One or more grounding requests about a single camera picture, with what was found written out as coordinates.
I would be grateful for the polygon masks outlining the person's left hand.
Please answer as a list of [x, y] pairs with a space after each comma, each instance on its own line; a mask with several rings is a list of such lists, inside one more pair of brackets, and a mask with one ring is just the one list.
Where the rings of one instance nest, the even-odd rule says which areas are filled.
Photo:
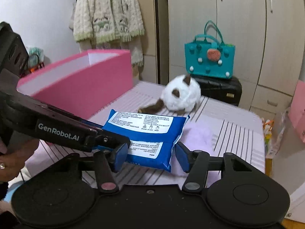
[[34, 154], [39, 146], [38, 139], [31, 139], [16, 151], [1, 156], [1, 182], [9, 182], [19, 175], [25, 162]]

